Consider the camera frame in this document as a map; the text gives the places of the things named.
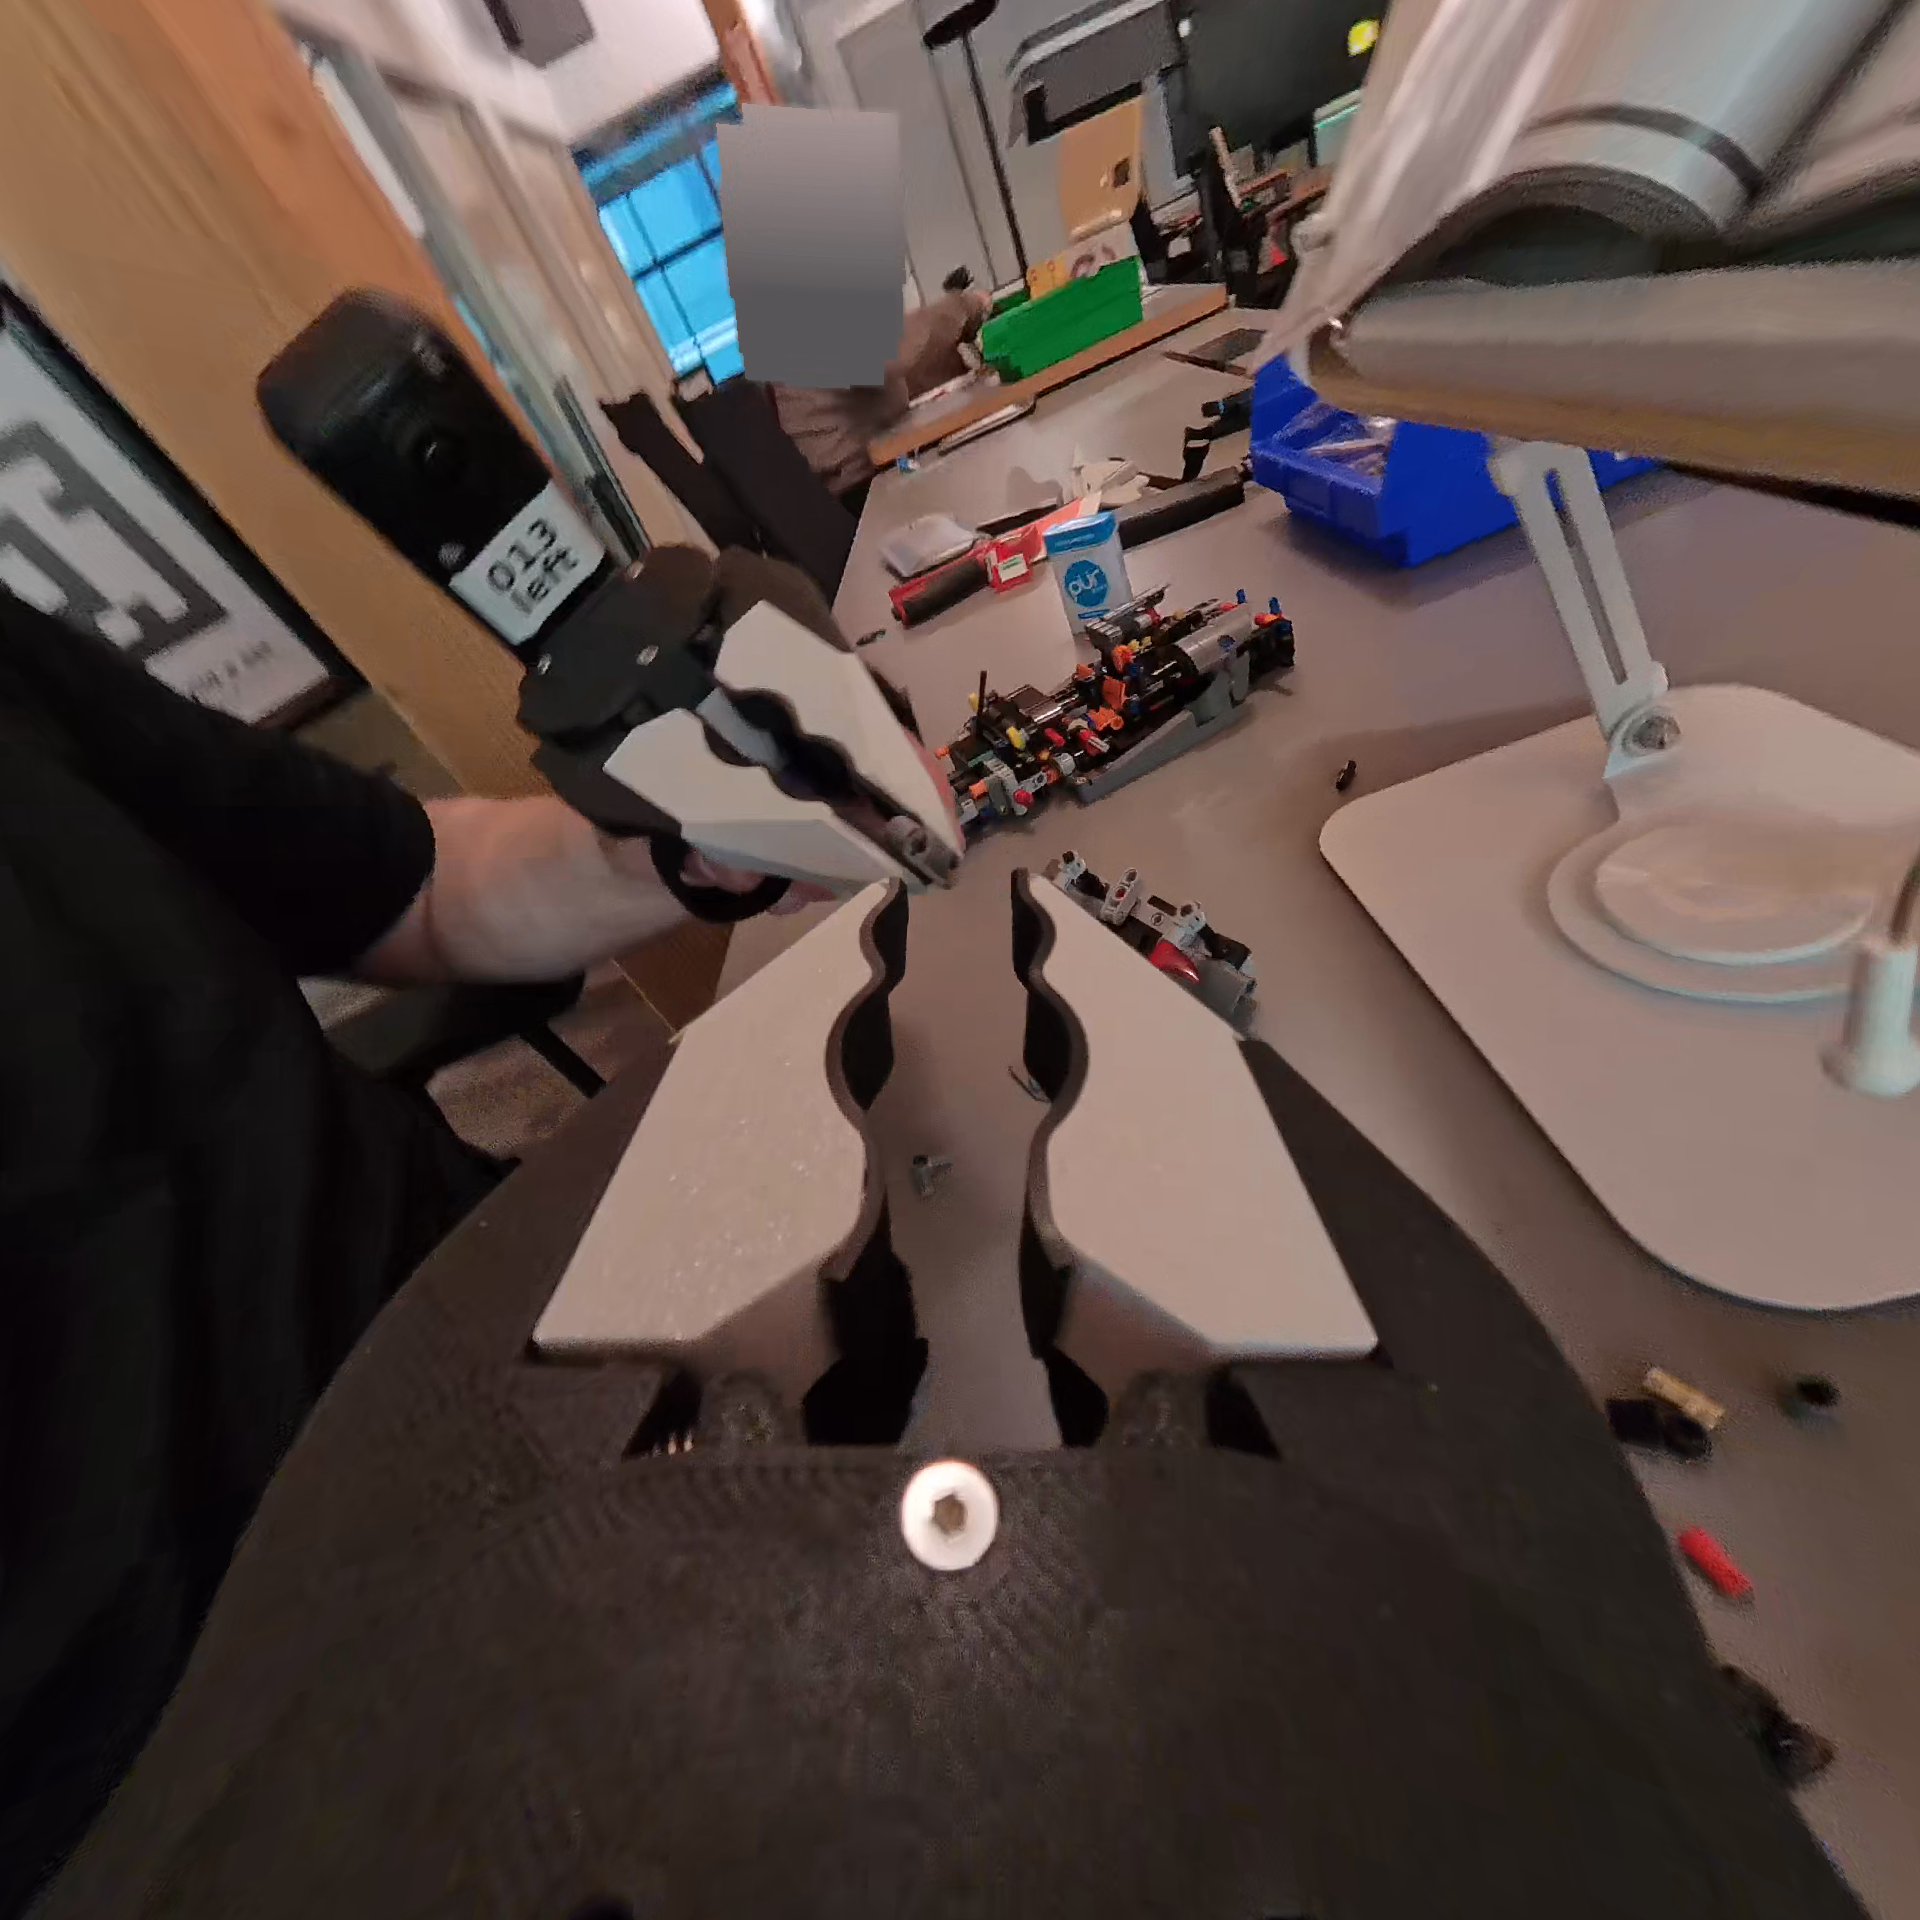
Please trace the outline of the clear plastic bags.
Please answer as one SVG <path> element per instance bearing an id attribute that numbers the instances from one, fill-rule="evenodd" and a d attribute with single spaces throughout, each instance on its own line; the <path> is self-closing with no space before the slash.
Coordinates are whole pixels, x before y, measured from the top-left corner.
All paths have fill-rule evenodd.
<path id="1" fill-rule="evenodd" d="M 1353 414 L 1324 399 L 1309 399 L 1283 427 L 1290 452 L 1319 458 L 1356 472 L 1366 482 L 1381 482 L 1401 419 L 1386 414 Z"/>

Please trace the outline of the white blue mint pouch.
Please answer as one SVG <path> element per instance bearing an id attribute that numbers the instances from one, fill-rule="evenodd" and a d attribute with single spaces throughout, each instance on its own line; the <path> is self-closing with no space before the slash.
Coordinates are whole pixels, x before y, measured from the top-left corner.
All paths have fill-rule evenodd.
<path id="1" fill-rule="evenodd" d="M 1071 630 L 1081 632 L 1135 602 L 1118 510 L 1049 518 L 1042 550 Z"/>

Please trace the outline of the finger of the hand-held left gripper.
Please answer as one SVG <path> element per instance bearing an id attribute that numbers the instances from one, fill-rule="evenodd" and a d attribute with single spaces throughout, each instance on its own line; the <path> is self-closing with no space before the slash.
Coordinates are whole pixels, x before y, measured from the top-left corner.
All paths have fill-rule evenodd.
<path id="1" fill-rule="evenodd" d="M 831 896 L 905 875 L 871 838 L 825 799 L 742 748 L 722 753 L 691 709 L 637 726 L 603 759 L 603 772 L 662 813 L 677 836 L 714 869 L 787 879 Z"/>
<path id="2" fill-rule="evenodd" d="M 757 602 L 719 636 L 719 695 L 773 769 L 834 806 L 884 851 L 884 827 L 905 813 L 964 858 L 952 789 L 901 695 L 862 657 Z"/>

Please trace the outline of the black red handled tool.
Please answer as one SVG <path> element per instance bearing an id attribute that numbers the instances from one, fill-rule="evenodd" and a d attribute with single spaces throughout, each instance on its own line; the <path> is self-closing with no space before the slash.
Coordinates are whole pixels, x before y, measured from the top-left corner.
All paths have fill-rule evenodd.
<path id="1" fill-rule="evenodd" d="M 977 594 L 1018 591 L 1035 580 L 1042 562 L 1044 534 L 1040 526 L 974 541 L 964 557 L 896 583 L 889 594 L 894 621 L 915 630 Z"/>

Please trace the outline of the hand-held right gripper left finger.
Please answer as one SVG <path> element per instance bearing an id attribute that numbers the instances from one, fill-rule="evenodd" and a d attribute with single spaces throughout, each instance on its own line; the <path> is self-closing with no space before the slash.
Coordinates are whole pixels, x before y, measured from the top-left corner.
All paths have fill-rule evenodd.
<path id="1" fill-rule="evenodd" d="M 912 1277 L 873 1126 L 909 898 L 869 885 L 684 1027 L 533 1332 L 545 1361 L 909 1405 Z"/>

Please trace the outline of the black cylinder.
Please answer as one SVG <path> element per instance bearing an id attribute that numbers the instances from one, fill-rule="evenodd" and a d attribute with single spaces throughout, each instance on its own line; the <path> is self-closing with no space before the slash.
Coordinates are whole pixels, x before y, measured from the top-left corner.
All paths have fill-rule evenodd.
<path id="1" fill-rule="evenodd" d="M 1171 534 L 1225 515 L 1246 501 L 1250 468 L 1237 463 L 1171 489 L 1151 489 L 1114 512 L 1120 549 L 1135 550 Z"/>

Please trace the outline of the black floor lamp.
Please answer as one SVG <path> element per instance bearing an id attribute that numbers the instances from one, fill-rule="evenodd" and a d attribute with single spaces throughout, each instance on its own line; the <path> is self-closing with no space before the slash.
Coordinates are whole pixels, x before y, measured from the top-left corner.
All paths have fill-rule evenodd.
<path id="1" fill-rule="evenodd" d="M 1030 275 L 1030 253 L 1025 246 L 1025 232 L 1018 222 L 1018 204 L 1011 192 L 1007 159 L 998 146 L 998 135 L 995 131 L 995 116 L 986 101 L 986 86 L 984 86 L 984 70 L 977 52 L 977 32 L 979 27 L 996 13 L 996 3 L 942 3 L 934 5 L 934 13 L 925 17 L 925 24 L 922 29 L 922 42 L 928 55 L 942 52 L 947 47 L 959 47 L 961 65 L 968 81 L 968 95 L 974 102 L 974 117 L 979 124 L 981 134 L 981 149 L 992 166 L 995 177 L 995 192 L 1001 211 L 1001 223 L 1007 226 L 1010 246 L 1015 253 L 1015 265 L 1022 280 Z"/>

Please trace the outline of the cardboard box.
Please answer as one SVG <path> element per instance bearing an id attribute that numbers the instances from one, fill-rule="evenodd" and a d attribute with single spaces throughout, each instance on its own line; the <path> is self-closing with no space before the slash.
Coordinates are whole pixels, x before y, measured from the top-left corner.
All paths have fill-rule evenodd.
<path id="1" fill-rule="evenodd" d="M 1146 95 L 1133 88 L 1055 135 L 1057 204 L 1068 242 L 1081 243 L 1130 223 L 1141 204 L 1142 124 Z"/>

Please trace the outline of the brown cardboard sheet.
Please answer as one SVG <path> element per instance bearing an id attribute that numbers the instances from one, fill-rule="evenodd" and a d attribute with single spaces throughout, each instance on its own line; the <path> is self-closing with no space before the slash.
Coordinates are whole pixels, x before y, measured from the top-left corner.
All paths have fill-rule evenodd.
<path id="1" fill-rule="evenodd" d="M 1007 407 L 1022 407 L 1037 403 L 1068 384 L 1084 380 L 1091 372 L 1125 362 L 1151 346 L 1159 346 L 1178 333 L 1208 323 L 1234 306 L 1234 296 L 1217 282 L 1190 287 L 1158 287 L 1146 294 L 1142 320 L 1122 333 L 1084 346 L 1052 367 L 1027 374 L 1015 382 L 977 380 L 959 393 L 925 403 L 878 437 L 869 442 L 869 460 L 884 471 L 894 468 L 901 458 L 914 458 L 925 448 L 934 448 L 956 433 L 966 433 L 981 419 L 995 418 Z"/>

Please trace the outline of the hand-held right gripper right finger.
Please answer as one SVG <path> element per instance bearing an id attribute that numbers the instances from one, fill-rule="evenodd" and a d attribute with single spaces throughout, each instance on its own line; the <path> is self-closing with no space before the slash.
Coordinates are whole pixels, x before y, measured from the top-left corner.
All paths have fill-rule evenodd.
<path id="1" fill-rule="evenodd" d="M 1146 1374 L 1356 1361 L 1378 1333 L 1252 1075 L 1188 983 L 1055 879 L 1010 881 L 1027 1157 L 1018 1298 L 1052 1405 Z"/>

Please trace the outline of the grey lego subassembly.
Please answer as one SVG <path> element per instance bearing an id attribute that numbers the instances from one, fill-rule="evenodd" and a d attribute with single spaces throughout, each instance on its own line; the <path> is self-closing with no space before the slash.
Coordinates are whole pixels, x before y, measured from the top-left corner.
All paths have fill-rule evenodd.
<path id="1" fill-rule="evenodd" d="M 1237 1033 L 1252 1028 L 1259 1017 L 1252 949 L 1220 931 L 1197 901 L 1158 896 L 1137 865 L 1103 875 L 1075 851 L 1047 861 L 1042 875 Z"/>

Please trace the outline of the white folded paper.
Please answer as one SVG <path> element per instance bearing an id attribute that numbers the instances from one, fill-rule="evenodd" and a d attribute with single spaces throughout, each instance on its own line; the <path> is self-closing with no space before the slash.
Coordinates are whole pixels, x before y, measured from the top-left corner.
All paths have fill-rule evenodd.
<path id="1" fill-rule="evenodd" d="M 986 524 L 1011 531 L 1044 518 L 1081 518 L 1099 510 L 1135 506 L 1147 494 L 1162 490 L 1159 472 L 1141 468 L 1130 458 L 1076 456 L 1065 468 L 1022 468 L 1003 476 L 1003 497 Z"/>

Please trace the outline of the black framed code sign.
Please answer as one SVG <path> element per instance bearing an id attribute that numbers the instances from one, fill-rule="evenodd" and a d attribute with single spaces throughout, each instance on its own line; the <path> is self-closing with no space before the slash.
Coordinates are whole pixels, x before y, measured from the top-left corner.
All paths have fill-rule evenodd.
<path id="1" fill-rule="evenodd" d="M 157 682 L 251 726 L 359 671 L 14 290 L 3 290 L 3 577 Z"/>

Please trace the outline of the black wall speaker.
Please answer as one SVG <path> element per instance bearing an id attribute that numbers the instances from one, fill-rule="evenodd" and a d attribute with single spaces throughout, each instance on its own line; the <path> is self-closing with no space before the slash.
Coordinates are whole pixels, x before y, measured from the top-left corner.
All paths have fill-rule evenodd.
<path id="1" fill-rule="evenodd" d="M 501 46 L 533 68 L 552 68 L 593 39 L 593 21 L 583 3 L 498 3 L 482 13 Z"/>

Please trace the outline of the black curved lego piece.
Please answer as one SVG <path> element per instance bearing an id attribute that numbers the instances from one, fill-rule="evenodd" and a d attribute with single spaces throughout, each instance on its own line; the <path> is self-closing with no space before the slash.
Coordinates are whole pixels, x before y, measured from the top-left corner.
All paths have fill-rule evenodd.
<path id="1" fill-rule="evenodd" d="M 1807 1790 L 1831 1769 L 1835 1744 L 1791 1717 L 1758 1679 L 1739 1665 L 1721 1665 L 1718 1676 L 1743 1738 L 1786 1790 Z"/>

